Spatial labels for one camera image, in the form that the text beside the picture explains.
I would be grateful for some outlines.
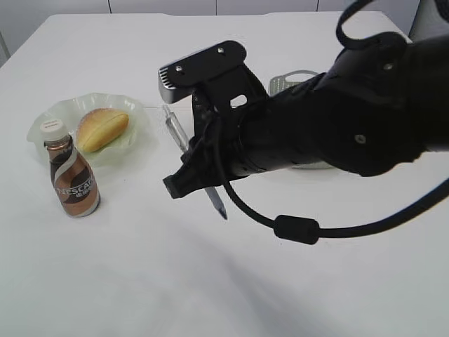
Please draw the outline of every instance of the tabletop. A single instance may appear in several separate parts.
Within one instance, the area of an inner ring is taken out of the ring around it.
[[[339,13],[50,17],[0,68],[1,336],[445,336],[448,202],[395,230],[306,246],[276,238],[220,188],[223,221],[195,192],[173,201],[162,179],[180,166],[163,125],[156,72],[226,39],[268,88],[276,75],[327,71],[342,47]],[[398,29],[363,12],[354,37]],[[73,219],[25,137],[59,100],[124,94],[146,107],[138,151],[95,177],[102,204]],[[192,134],[190,102],[173,106]],[[425,154],[375,178],[282,170],[233,185],[266,216],[322,227],[388,216],[447,178],[449,157]]]

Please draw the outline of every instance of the nescafe bottle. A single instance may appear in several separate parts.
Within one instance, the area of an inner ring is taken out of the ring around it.
[[[87,216],[100,203],[100,193],[87,161],[76,150],[73,138],[60,119],[41,125],[44,146],[50,157],[51,182],[66,213]]]

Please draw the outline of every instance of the bun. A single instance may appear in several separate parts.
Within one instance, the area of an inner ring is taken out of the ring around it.
[[[129,116],[123,110],[102,108],[89,112],[79,122],[76,146],[94,152],[119,137],[128,126]]]

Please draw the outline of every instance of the white bottle cap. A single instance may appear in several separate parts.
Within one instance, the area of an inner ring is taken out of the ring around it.
[[[41,124],[41,135],[44,142],[55,142],[68,134],[67,127],[60,119],[51,119]]]

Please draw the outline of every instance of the pen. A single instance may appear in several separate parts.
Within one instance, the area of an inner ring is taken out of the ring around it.
[[[186,152],[189,149],[189,138],[187,137],[180,122],[177,120],[175,113],[170,110],[168,105],[164,104],[162,108],[166,113],[166,126],[168,132],[170,132],[173,140],[176,142],[177,146],[181,149],[182,153]],[[214,208],[226,220],[227,219],[226,208],[215,187],[206,187],[204,190],[206,191],[206,194],[208,195]]]

